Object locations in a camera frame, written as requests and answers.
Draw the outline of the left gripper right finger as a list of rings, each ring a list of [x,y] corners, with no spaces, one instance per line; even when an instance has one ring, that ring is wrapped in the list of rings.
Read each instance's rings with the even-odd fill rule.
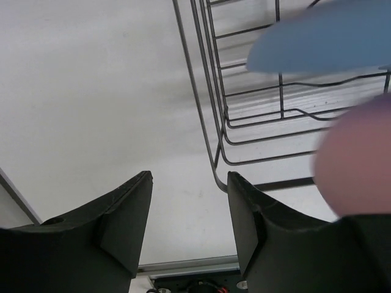
[[[230,172],[227,194],[249,292],[389,292],[390,216],[305,215]]]

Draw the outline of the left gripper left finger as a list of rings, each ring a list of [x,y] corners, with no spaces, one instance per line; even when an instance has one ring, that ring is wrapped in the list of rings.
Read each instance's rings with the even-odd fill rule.
[[[143,171],[40,225],[1,230],[2,292],[128,292],[152,199]]]

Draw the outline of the pink plate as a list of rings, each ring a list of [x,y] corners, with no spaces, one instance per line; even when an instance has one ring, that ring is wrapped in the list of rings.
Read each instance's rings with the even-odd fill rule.
[[[313,174],[337,215],[390,213],[390,94],[340,116],[321,139]]]

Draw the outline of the wire dish rack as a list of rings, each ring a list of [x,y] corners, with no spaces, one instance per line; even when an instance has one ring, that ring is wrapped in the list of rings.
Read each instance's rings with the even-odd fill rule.
[[[253,42],[315,1],[174,1],[203,139],[218,188],[239,172],[264,191],[311,186],[309,162],[330,124],[390,91],[390,68],[337,74],[251,73]]]

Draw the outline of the blue plate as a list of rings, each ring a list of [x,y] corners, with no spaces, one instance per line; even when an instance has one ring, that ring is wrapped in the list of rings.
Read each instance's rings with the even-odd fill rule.
[[[260,73],[335,73],[390,65],[390,1],[328,1],[267,28],[247,57]]]

